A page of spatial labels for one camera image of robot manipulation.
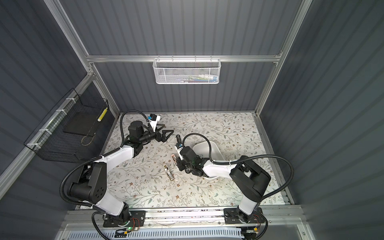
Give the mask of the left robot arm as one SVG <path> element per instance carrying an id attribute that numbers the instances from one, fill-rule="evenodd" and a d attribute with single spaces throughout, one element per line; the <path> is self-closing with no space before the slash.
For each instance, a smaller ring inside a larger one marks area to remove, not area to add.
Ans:
<path id="1" fill-rule="evenodd" d="M 118 165 L 139 155 L 152 140 L 165 143 L 174 133 L 165 125 L 149 120 L 146 124 L 134 121 L 124 135 L 120 125 L 122 145 L 104 155 L 84 161 L 71 170 L 60 185 L 63 200 L 74 205 L 91 207 L 110 216 L 128 215 L 129 207 L 108 190 L 108 173 Z"/>

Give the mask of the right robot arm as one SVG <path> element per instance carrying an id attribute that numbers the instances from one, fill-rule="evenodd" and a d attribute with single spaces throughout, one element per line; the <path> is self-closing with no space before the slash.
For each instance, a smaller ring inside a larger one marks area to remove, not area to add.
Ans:
<path id="1" fill-rule="evenodd" d="M 200 143 L 193 148 L 176 144 L 178 152 L 177 166 L 198 177 L 214 179 L 216 177 L 232 179 L 243 193 L 239 204 L 239 214 L 250 216 L 257 204 L 262 202 L 271 176 L 254 161 L 241 164 L 215 165 L 209 160 L 209 145 Z"/>

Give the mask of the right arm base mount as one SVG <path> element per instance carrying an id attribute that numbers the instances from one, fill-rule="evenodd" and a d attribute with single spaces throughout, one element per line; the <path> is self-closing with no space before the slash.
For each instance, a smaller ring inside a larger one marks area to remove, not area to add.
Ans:
<path id="1" fill-rule="evenodd" d="M 239 208 L 225 208 L 224 218 L 226 224 L 264 224 L 265 218 L 262 216 L 261 208 L 254 209 L 250 215 L 240 211 Z"/>

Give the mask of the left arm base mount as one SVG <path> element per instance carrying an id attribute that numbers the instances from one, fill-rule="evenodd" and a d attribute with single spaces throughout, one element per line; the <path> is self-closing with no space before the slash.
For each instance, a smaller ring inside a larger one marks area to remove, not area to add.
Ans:
<path id="1" fill-rule="evenodd" d="M 104 220 L 104 228 L 139 228 L 144 225 L 146 219 L 146 211 L 125 211 L 119 216 L 107 215 Z"/>

